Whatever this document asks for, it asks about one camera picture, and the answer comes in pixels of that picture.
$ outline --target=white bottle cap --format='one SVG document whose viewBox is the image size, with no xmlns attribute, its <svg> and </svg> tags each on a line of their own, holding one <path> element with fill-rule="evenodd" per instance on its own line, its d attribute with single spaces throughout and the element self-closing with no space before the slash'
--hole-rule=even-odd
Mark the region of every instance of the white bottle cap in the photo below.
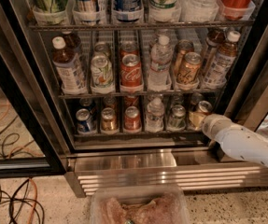
<svg viewBox="0 0 268 224">
<path fill-rule="evenodd" d="M 68 34 L 71 34 L 71 31 L 63 31 L 62 33 L 65 35 L 68 35 Z"/>
<path fill-rule="evenodd" d="M 63 49 L 66 46 L 66 43 L 62 37 L 56 36 L 52 39 L 52 45 L 56 49 Z"/>
<path fill-rule="evenodd" d="M 239 40 L 240 37 L 240 33 L 238 33 L 237 31 L 230 31 L 227 34 L 227 39 L 231 42 L 237 42 Z"/>
<path fill-rule="evenodd" d="M 159 97 L 155 97 L 152 101 L 154 105 L 160 105 L 162 100 Z"/>
<path fill-rule="evenodd" d="M 170 41 L 170 38 L 166 35 L 160 35 L 159 36 L 159 43 L 163 46 L 168 45 Z"/>
</svg>

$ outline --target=meat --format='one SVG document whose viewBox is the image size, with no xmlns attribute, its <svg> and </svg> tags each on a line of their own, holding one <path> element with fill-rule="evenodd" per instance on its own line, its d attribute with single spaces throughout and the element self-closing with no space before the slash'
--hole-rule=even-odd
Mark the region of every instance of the meat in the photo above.
<svg viewBox="0 0 268 224">
<path fill-rule="evenodd" d="M 103 206 L 104 224 L 124 224 L 129 220 L 134 224 L 183 224 L 179 199 L 172 193 L 139 205 L 120 205 L 117 199 L 110 198 Z"/>
</svg>

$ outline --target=white robotic arm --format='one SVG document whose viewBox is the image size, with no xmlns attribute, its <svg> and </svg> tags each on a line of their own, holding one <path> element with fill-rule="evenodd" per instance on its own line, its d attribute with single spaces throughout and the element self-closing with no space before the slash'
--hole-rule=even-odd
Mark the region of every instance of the white robotic arm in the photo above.
<svg viewBox="0 0 268 224">
<path fill-rule="evenodd" d="M 203 133 L 216 140 L 222 150 L 239 161 L 252 161 L 268 167 L 268 140 L 221 115 L 207 116 Z"/>
</svg>

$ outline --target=plastic bottle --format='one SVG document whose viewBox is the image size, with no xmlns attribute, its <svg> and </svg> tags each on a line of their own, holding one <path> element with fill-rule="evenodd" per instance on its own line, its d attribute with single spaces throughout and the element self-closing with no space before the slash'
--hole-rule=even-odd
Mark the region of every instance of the plastic bottle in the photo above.
<svg viewBox="0 0 268 224">
<path fill-rule="evenodd" d="M 201 74 L 205 74 L 207 69 L 210 67 L 214 55 L 217 52 L 219 45 L 226 41 L 224 29 L 215 28 L 208 32 L 205 44 L 201 50 L 201 57 L 203 58 L 201 66 Z"/>
<path fill-rule="evenodd" d="M 148 72 L 150 86 L 166 85 L 172 56 L 170 38 L 167 35 L 160 35 L 159 41 L 151 50 L 151 64 Z"/>
<path fill-rule="evenodd" d="M 84 61 L 84 51 L 81 44 L 81 39 L 78 34 L 70 31 L 65 31 L 63 33 L 63 39 L 66 43 L 66 46 L 72 49 L 75 53 L 78 54 L 79 59 Z"/>
<path fill-rule="evenodd" d="M 159 37 L 161 35 L 166 35 L 171 39 L 171 35 L 170 35 L 170 31 L 168 29 L 157 29 L 155 30 L 151 40 L 149 41 L 149 54 L 151 54 L 151 50 L 153 48 L 153 46 L 155 45 L 155 43 L 157 43 L 159 41 Z"/>
<path fill-rule="evenodd" d="M 207 88 L 221 88 L 225 84 L 226 75 L 237 56 L 239 37 L 239 32 L 230 31 L 227 40 L 217 49 L 211 66 L 204 75 L 203 83 Z"/>
<path fill-rule="evenodd" d="M 159 97 L 154 98 L 147 105 L 146 130 L 158 132 L 163 129 L 164 105 Z"/>
<path fill-rule="evenodd" d="M 68 48 L 64 39 L 60 36 L 54 37 L 52 44 L 54 47 L 52 61 L 62 80 L 63 92 L 65 94 L 83 93 L 85 77 L 78 54 Z"/>
</svg>

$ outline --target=food container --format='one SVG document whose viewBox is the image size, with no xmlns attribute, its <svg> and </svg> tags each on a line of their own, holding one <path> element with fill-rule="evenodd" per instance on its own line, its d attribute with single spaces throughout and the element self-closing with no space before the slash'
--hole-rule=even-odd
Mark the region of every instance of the food container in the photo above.
<svg viewBox="0 0 268 224">
<path fill-rule="evenodd" d="M 122 217 L 120 213 L 114 215 L 114 213 L 112 214 L 108 212 L 119 212 L 121 207 L 126 209 L 129 206 L 135 206 L 135 208 L 148 208 L 148 210 L 143 209 L 145 211 L 143 217 L 145 217 L 145 215 L 155 215 L 159 221 L 152 221 L 152 224 L 190 224 L 189 212 L 184 194 L 181 188 L 177 185 L 150 185 L 98 189 L 92 197 L 90 223 L 121 223 L 108 222 L 106 219 L 107 216 L 118 216 L 117 219 Z"/>
</svg>

